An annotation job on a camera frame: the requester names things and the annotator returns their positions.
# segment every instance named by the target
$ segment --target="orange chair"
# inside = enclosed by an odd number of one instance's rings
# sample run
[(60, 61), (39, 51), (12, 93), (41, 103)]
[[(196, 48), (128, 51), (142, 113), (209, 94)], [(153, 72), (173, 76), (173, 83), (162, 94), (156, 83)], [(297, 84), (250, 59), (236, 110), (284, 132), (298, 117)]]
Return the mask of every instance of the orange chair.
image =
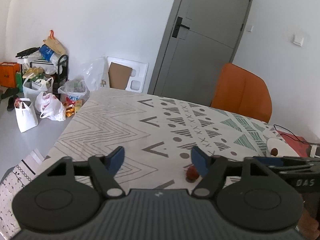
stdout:
[(271, 98), (265, 82), (236, 65), (223, 66), (210, 107), (269, 122)]

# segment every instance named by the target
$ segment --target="gray door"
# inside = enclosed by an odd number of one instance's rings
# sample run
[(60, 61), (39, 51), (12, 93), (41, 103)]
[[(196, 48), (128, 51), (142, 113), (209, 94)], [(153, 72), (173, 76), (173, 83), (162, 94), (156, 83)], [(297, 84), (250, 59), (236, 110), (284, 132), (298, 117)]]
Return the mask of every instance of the gray door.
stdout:
[(182, 0), (177, 38), (171, 37), (155, 95), (209, 106), (221, 68), (230, 61), (249, 0)]

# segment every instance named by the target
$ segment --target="white plate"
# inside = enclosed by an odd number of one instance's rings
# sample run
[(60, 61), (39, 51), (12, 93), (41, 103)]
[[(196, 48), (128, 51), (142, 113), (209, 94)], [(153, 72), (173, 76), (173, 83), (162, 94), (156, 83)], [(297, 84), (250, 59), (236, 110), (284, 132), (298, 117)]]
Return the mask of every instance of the white plate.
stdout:
[(277, 138), (269, 138), (267, 140), (267, 147), (269, 153), (273, 148), (278, 149), (278, 155), (276, 157), (290, 156), (290, 157), (299, 157), (299, 155), (292, 149), (289, 144), (277, 139)]

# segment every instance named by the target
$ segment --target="slipper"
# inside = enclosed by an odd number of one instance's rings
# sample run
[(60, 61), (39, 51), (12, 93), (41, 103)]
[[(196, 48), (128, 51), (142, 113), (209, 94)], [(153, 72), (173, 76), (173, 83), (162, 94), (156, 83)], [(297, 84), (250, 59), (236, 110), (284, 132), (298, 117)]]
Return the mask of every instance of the slipper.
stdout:
[(14, 109), (14, 102), (16, 99), (19, 98), (17, 95), (14, 95), (13, 97), (10, 97), (8, 100), (8, 106), (7, 106), (7, 111), (12, 111)]
[(19, 93), (19, 88), (8, 88), (2, 95), (1, 99), (5, 99), (11, 96), (14, 96)]
[(22, 76), (22, 78), (28, 78), (28, 79), (32, 79), (40, 74), (42, 74), (44, 72), (44, 69), (42, 67), (33, 67), (33, 68), (29, 68), (25, 74)]

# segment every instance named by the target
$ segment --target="cardboard box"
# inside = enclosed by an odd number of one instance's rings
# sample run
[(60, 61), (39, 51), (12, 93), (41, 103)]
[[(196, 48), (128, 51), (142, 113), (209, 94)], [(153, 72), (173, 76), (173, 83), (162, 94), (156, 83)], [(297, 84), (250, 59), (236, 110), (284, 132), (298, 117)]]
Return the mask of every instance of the cardboard box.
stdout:
[(110, 87), (125, 90), (132, 68), (112, 62), (109, 68)]
[(20, 65), (17, 63), (0, 63), (0, 86), (9, 88), (17, 87), (16, 73), (19, 71)]

